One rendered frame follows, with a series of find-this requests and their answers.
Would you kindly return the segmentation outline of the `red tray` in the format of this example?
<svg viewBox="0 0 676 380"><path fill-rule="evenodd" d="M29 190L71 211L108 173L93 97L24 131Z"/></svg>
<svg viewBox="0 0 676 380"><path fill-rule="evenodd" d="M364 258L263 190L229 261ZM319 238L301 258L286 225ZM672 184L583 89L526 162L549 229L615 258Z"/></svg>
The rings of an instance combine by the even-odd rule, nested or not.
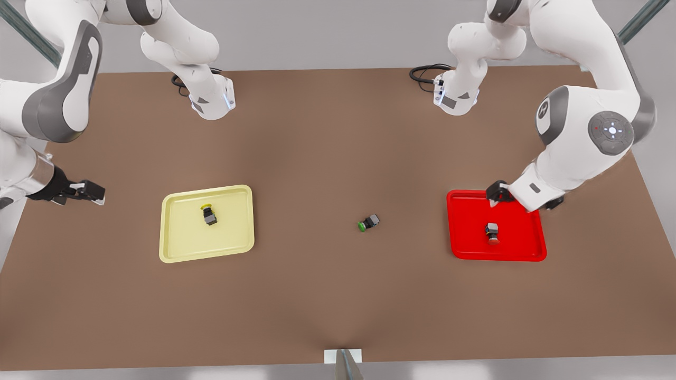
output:
<svg viewBox="0 0 676 380"><path fill-rule="evenodd" d="M485 192L455 189L446 195L451 251L463 260L539 262L547 255L538 211L519 202L490 207ZM497 245L487 243L485 226L498 225Z"/></svg>

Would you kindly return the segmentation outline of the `pale yellow tray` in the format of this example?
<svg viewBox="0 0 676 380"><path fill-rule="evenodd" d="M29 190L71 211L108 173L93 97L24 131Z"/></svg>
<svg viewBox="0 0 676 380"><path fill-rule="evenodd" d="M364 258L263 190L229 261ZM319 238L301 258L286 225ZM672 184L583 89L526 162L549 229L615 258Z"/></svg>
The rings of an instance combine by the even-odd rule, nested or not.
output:
<svg viewBox="0 0 676 380"><path fill-rule="evenodd" d="M201 205L218 222L207 225ZM248 252L255 243L252 190L247 185L172 193L162 202L159 258L177 263Z"/></svg>

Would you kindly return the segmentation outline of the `silver frame post with foot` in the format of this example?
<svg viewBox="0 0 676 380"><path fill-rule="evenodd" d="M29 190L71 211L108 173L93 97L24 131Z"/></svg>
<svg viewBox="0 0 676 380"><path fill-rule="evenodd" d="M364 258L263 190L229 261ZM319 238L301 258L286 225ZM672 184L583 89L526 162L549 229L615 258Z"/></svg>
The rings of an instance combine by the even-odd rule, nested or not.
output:
<svg viewBox="0 0 676 380"><path fill-rule="evenodd" d="M335 380L364 380L359 368L362 349L326 349L324 363L335 365Z"/></svg>

